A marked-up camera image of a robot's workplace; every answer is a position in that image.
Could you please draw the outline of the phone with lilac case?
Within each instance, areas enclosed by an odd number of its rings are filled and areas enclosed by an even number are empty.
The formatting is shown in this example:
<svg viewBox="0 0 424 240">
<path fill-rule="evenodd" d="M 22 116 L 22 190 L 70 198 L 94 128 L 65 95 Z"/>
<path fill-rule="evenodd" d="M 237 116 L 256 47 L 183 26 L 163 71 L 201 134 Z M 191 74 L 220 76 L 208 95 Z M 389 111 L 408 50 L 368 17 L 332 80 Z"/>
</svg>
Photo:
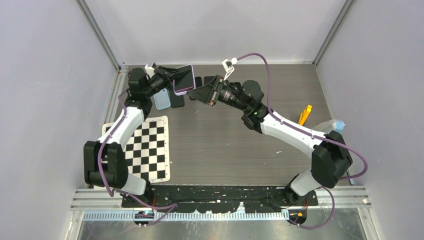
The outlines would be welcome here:
<svg viewBox="0 0 424 240">
<path fill-rule="evenodd" d="M 173 82 L 173 92 L 177 96 L 182 96 L 196 87 L 194 69 L 191 64 L 180 66 L 177 69 L 178 73 L 182 73 L 184 76 L 177 77 Z"/>
</svg>

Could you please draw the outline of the light blue case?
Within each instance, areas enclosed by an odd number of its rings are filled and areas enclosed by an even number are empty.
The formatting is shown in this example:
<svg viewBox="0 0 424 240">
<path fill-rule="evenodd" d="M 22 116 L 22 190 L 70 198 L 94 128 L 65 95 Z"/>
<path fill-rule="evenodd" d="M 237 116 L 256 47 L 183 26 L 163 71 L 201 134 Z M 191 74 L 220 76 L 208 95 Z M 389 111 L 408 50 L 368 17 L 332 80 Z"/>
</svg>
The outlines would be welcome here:
<svg viewBox="0 0 424 240">
<path fill-rule="evenodd" d="M 153 95 L 155 107 L 157 110 L 164 110 L 171 107 L 169 92 L 167 89 L 162 89 Z"/>
</svg>

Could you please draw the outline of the black camera-hole case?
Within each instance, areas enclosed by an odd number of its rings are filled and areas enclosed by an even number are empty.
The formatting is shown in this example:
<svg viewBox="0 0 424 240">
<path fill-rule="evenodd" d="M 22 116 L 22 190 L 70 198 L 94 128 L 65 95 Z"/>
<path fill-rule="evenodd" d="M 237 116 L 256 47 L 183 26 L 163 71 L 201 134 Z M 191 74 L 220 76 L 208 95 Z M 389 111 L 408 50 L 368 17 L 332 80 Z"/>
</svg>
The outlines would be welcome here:
<svg viewBox="0 0 424 240">
<path fill-rule="evenodd" d="M 194 78 L 194 80 L 195 80 L 195 87 L 196 87 L 196 88 L 200 88 L 200 87 L 202 87 L 202 86 L 203 86 L 203 78 L 202 78 L 202 77 L 200 77 L 200 76 L 196 76 L 196 77 Z"/>
</svg>

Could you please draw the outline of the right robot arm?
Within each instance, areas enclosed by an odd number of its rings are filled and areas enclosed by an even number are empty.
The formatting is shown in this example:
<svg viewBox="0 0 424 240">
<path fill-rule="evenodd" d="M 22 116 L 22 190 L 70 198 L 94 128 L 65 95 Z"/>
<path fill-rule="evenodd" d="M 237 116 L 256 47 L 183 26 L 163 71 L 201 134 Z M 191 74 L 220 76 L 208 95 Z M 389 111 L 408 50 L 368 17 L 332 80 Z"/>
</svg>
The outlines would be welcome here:
<svg viewBox="0 0 424 240">
<path fill-rule="evenodd" d="M 291 205 L 299 205 L 306 194 L 319 187 L 334 188 L 352 165 L 352 157 L 343 147 L 345 142 L 339 132 L 316 131 L 269 109 L 262 102 L 265 94 L 257 81 L 228 82 L 217 75 L 187 95 L 209 106 L 221 102 L 241 110 L 241 120 L 248 129 L 281 140 L 310 158 L 310 169 L 296 175 L 285 187 L 285 198 Z"/>
</svg>

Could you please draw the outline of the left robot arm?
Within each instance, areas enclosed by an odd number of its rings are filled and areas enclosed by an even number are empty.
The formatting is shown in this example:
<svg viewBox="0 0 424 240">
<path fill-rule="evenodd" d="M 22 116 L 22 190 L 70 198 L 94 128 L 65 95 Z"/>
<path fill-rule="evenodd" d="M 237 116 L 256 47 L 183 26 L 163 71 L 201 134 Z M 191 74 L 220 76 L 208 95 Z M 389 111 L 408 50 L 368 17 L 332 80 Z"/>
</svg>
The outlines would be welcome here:
<svg viewBox="0 0 424 240">
<path fill-rule="evenodd" d="M 96 141 L 83 146 L 83 169 L 85 183 L 104 187 L 112 196 L 112 189 L 134 195 L 141 207 L 153 202 L 153 193 L 147 190 L 149 182 L 129 173 L 124 150 L 131 136 L 150 114 L 152 96 L 162 90 L 173 91 L 180 83 L 188 83 L 184 90 L 195 87 L 192 65 L 177 68 L 148 64 L 127 73 L 126 99 L 118 100 L 122 106 L 119 119 Z"/>
</svg>

